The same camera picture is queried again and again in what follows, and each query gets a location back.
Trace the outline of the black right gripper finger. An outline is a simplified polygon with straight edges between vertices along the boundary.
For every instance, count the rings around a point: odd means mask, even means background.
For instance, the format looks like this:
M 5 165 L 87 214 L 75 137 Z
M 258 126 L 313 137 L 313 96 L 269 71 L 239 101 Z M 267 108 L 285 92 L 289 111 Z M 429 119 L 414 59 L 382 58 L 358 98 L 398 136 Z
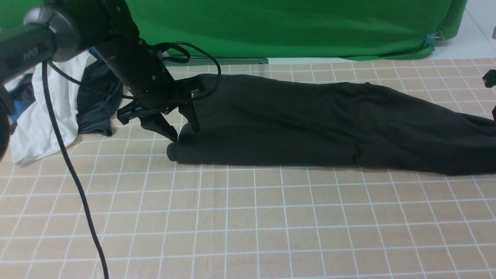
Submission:
M 485 88 L 493 88 L 496 86 L 496 70 L 490 69 L 488 70 L 484 76 L 482 77 L 482 81 L 484 82 Z

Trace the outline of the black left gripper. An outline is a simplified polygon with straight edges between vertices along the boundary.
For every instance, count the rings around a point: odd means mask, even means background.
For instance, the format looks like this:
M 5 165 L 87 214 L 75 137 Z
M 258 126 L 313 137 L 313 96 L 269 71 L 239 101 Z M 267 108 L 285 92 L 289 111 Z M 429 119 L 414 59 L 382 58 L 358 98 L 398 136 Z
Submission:
M 140 67 L 116 69 L 116 76 L 134 97 L 131 103 L 118 110 L 117 119 L 125 125 L 131 119 L 140 117 L 143 129 L 176 142 L 176 129 L 161 113 L 168 114 L 178 108 L 193 131 L 200 132 L 200 122 L 193 104 L 193 95 L 205 91 L 200 76 L 175 80 L 164 67 L 140 70 Z

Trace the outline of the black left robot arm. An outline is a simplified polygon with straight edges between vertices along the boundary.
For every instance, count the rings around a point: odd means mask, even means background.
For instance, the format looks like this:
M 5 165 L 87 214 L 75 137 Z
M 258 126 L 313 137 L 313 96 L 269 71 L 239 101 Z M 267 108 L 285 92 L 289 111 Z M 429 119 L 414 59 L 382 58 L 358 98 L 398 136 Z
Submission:
M 139 118 L 143 129 L 176 142 L 164 115 L 178 108 L 199 132 L 193 103 L 205 90 L 198 78 L 175 81 L 164 65 L 188 62 L 184 46 L 195 48 L 185 42 L 147 44 L 124 0 L 45 0 L 21 28 L 1 35 L 1 83 L 39 63 L 53 67 L 93 48 L 132 95 L 117 119 L 125 125 Z

